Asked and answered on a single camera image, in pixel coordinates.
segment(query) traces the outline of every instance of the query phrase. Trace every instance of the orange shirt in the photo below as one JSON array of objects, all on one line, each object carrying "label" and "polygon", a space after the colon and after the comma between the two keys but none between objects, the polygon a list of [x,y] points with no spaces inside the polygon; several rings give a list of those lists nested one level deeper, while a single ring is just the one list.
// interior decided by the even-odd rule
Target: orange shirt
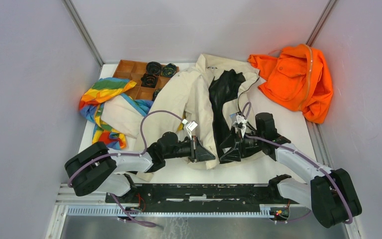
[{"label": "orange shirt", "polygon": [[332,78],[323,53],[305,44],[285,47],[279,58],[250,55],[266,82],[258,88],[272,101],[302,111],[308,121],[323,123],[333,96]]}]

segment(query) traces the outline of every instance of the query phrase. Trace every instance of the white label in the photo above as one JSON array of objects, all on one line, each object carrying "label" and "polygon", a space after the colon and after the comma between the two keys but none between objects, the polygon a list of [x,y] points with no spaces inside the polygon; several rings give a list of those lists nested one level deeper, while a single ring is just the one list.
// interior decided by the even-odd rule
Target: white label
[{"label": "white label", "polygon": [[223,150],[223,153],[226,153],[226,152],[228,152],[230,149],[231,149],[231,147],[229,147],[229,148],[224,148],[224,149],[222,149],[222,150]]},{"label": "white label", "polygon": [[189,131],[193,131],[195,128],[197,128],[197,126],[198,126],[197,122],[195,122],[195,121],[191,121],[191,122],[189,122],[189,123],[185,126],[185,128],[188,129]]}]

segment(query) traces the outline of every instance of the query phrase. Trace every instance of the wire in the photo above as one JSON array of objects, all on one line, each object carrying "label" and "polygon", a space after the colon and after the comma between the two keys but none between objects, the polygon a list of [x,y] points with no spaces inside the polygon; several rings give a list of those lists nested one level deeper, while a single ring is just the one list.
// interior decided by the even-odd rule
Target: wire
[{"label": "wire", "polygon": [[[245,92],[249,91],[249,90],[251,89],[251,87],[252,87],[254,84],[256,84],[256,83],[258,82],[259,79],[260,79],[260,77],[258,77],[258,78],[256,79],[256,81],[255,81],[254,83],[252,83],[252,84],[250,85],[250,87],[248,87],[248,89],[244,90],[244,91],[238,96],[238,103],[237,103],[237,105],[238,105],[238,110],[239,110],[240,112],[242,112],[242,111],[241,111],[241,108],[239,107],[239,99],[241,98],[241,95],[243,95]],[[256,129],[255,129],[249,122],[247,122],[247,126],[248,126],[248,128],[250,128],[252,131],[256,131]]]},{"label": "wire", "polygon": [[124,207],[121,205],[121,203],[118,201],[118,199],[116,198],[116,196],[113,194],[113,193],[110,193],[110,195],[113,197],[113,199],[115,200],[116,204],[118,204],[118,206],[121,208],[121,210],[124,212],[124,214],[130,218],[130,221],[127,221],[127,220],[124,220],[124,222],[126,223],[136,223],[136,224],[139,224],[139,225],[142,225],[143,227],[147,227],[147,228],[154,228],[156,227],[157,225],[155,223],[152,223],[152,222],[148,222],[148,221],[138,221],[136,220],[135,218],[133,218],[125,209]]},{"label": "wire", "polygon": [[140,197],[140,200],[143,201],[143,204],[144,204],[143,210],[142,210],[143,212],[144,210],[146,210],[146,201],[144,200],[144,198],[141,198],[141,197]]},{"label": "wire", "polygon": [[78,176],[79,173],[81,173],[85,168],[89,167],[90,165],[96,163],[97,161],[103,159],[103,158],[106,158],[106,157],[111,157],[111,156],[118,156],[118,153],[107,153],[107,154],[104,154],[104,155],[101,155],[89,162],[87,162],[86,164],[84,164],[81,168],[79,168],[71,177],[70,179],[68,180],[68,186],[70,188],[72,188],[72,181],[74,180],[75,177]]},{"label": "wire", "polygon": [[253,139],[261,140],[263,142],[269,143],[269,144],[274,145],[276,147],[284,148],[284,149],[286,149],[286,150],[288,150],[288,151],[290,151],[292,153],[295,153],[295,154],[299,155],[301,158],[303,158],[305,161],[307,161],[309,164],[314,166],[316,169],[318,169],[318,171],[322,172],[326,176],[326,178],[330,181],[330,183],[332,184],[333,188],[336,190],[337,194],[339,195],[340,200],[343,203],[343,206],[345,207],[346,212],[348,213],[348,220],[343,222],[343,223],[345,223],[345,224],[351,224],[352,223],[352,221],[353,221],[352,212],[349,209],[348,203],[346,203],[345,198],[343,197],[343,194],[340,191],[339,187],[336,185],[336,183],[333,180],[333,178],[330,177],[330,175],[324,169],[320,168],[320,166],[318,166],[316,163],[314,163],[314,161],[312,159],[310,159],[309,157],[305,156],[303,153],[301,153],[301,152],[299,152],[297,150],[294,150],[292,148],[289,148],[289,147],[283,146],[281,144],[272,142],[272,141],[267,140],[265,138],[261,138],[261,137],[257,137],[257,136],[249,136],[247,134],[245,136],[247,138],[253,138]]},{"label": "wire", "polygon": [[283,223],[283,224],[286,224],[286,223],[294,223],[294,222],[298,222],[306,217],[308,217],[310,214],[312,213],[312,211],[310,210],[307,214],[305,214],[304,216],[300,217],[300,218],[296,218],[296,219],[292,219],[292,220],[286,220],[284,222],[282,221],[273,221],[275,223]]},{"label": "wire", "polygon": [[140,124],[140,133],[141,133],[141,137],[143,138],[143,141],[144,141],[144,150],[143,150],[143,152],[140,153],[140,155],[145,154],[146,151],[147,151],[147,142],[146,142],[146,138],[144,137],[144,133],[143,133],[143,123],[144,123],[144,120],[147,119],[147,117],[149,117],[150,115],[155,114],[155,113],[159,113],[159,112],[164,112],[164,113],[171,114],[171,115],[175,116],[176,118],[178,118],[180,121],[182,121],[182,118],[181,118],[181,117],[179,117],[179,116],[176,115],[175,113],[172,113],[172,112],[170,112],[170,111],[166,111],[166,110],[158,110],[158,111],[153,111],[153,112],[151,112],[151,113],[148,113],[148,114],[143,118],[143,120],[141,121],[141,124]]},{"label": "wire", "polygon": [[289,216],[288,216],[288,217],[284,217],[284,216],[282,216],[282,215],[280,215],[280,214],[278,214],[278,216],[281,217],[281,218],[283,218],[283,219],[285,219],[285,220],[287,220],[287,219],[289,218]]},{"label": "wire", "polygon": [[287,205],[284,210],[289,209],[289,207],[290,207],[290,199],[287,201]]},{"label": "wire", "polygon": [[248,106],[248,111],[247,111],[247,113],[245,114],[245,118],[248,118],[248,116],[250,115],[250,111],[251,111],[251,102],[247,102],[247,103],[245,103],[245,105],[244,105],[244,108],[242,108],[242,114],[244,114],[244,111],[245,111],[245,109],[247,108],[247,106]]}]

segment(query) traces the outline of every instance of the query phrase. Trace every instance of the white wall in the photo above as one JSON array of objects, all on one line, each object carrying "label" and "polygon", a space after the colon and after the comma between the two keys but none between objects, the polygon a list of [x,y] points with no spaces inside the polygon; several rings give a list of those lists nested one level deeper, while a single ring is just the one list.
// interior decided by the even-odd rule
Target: white wall
[{"label": "white wall", "polygon": [[314,47],[330,66],[335,94],[321,126],[335,167],[349,171],[363,238],[382,238],[382,1],[339,1]]},{"label": "white wall", "polygon": [[73,0],[105,62],[236,60],[305,43],[327,0]]},{"label": "white wall", "polygon": [[98,73],[62,1],[0,0],[0,239],[44,236]]}]

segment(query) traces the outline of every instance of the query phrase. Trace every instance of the black object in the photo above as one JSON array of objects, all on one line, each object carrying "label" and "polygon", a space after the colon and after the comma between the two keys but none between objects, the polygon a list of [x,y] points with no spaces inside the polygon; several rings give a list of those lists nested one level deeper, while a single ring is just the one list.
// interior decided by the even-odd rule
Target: black object
[{"label": "black object", "polygon": [[146,71],[150,75],[159,76],[162,72],[162,65],[159,62],[155,61],[149,62],[146,65]]},{"label": "black object", "polygon": [[291,178],[291,176],[287,174],[283,174],[269,180],[269,185],[267,187],[270,190],[270,193],[273,195],[273,198],[276,198],[276,199],[283,198],[279,192],[278,184],[287,178]]},{"label": "black object", "polygon": [[[107,147],[103,142],[96,142],[65,163],[68,177],[71,177],[87,162],[107,154]],[[90,165],[81,171],[72,181],[75,195],[84,196],[96,190],[104,180],[115,170],[116,161],[111,157],[103,158],[98,166]]]},{"label": "black object", "polygon": [[[352,216],[355,217],[361,214],[361,203],[348,172],[341,168],[332,170],[330,177],[342,192]],[[320,224],[325,228],[329,228],[348,219],[348,213],[341,199],[335,189],[330,190],[332,185],[326,176],[315,177],[311,180],[310,186],[312,212]]]},{"label": "black object", "polygon": [[[272,197],[265,184],[137,184],[137,190],[128,191],[134,197],[118,198],[121,203],[138,203],[140,196],[146,202],[146,212],[260,212],[260,204],[287,204],[288,199]],[[190,200],[191,196],[206,196],[216,201]],[[112,196],[106,196],[106,203],[115,203]]]},{"label": "black object", "polygon": [[153,92],[153,98],[152,98],[152,101],[154,101],[157,97],[157,95],[159,94],[159,92],[161,91],[162,89],[157,89]]},{"label": "black object", "polygon": [[[289,139],[278,134],[278,130],[275,127],[275,120],[271,113],[258,113],[256,115],[256,128],[257,135],[261,138],[278,144],[290,143]],[[270,156],[270,158],[276,161],[276,146],[261,141],[261,148],[265,155]]]},{"label": "black object", "polygon": [[[258,113],[255,117],[256,131],[247,133],[249,136],[258,136],[268,139],[278,144],[290,143],[290,140],[280,135],[275,127],[275,120],[270,113]],[[229,163],[233,161],[241,161],[242,158],[249,157],[259,151],[263,151],[265,155],[276,161],[274,145],[264,143],[257,139],[243,138],[241,133],[234,127],[231,128],[229,135],[223,142],[216,147],[219,149],[227,149],[226,152],[219,157],[220,163]]]},{"label": "black object", "polygon": [[175,75],[176,72],[177,72],[177,66],[172,63],[169,63],[168,65],[163,67],[162,76],[171,78],[172,76]]},{"label": "black object", "polygon": [[157,76],[145,73],[141,77],[141,86],[148,88],[155,88],[157,84]]},{"label": "black object", "polygon": [[129,183],[129,191],[128,193],[122,195],[121,197],[118,197],[118,199],[122,199],[123,201],[126,201],[126,202],[131,202],[134,198],[135,198],[135,195],[137,195],[137,186],[135,186],[135,183],[134,181],[132,181],[132,178],[131,176],[129,176],[128,174],[124,173],[124,176],[126,177],[126,179],[128,180],[128,183]]},{"label": "black object", "polygon": [[198,138],[185,137],[179,142],[178,136],[173,132],[166,132],[157,142],[147,148],[153,160],[153,166],[147,172],[155,172],[166,165],[165,159],[188,157],[192,162],[204,162],[215,159],[215,156],[205,149]]},{"label": "black object", "polygon": [[223,105],[238,98],[238,89],[245,82],[242,73],[235,70],[224,71],[219,79],[211,82],[208,93],[213,110],[213,134],[216,144],[217,156],[221,158],[225,152],[220,145],[230,135],[230,128],[223,117]]}]

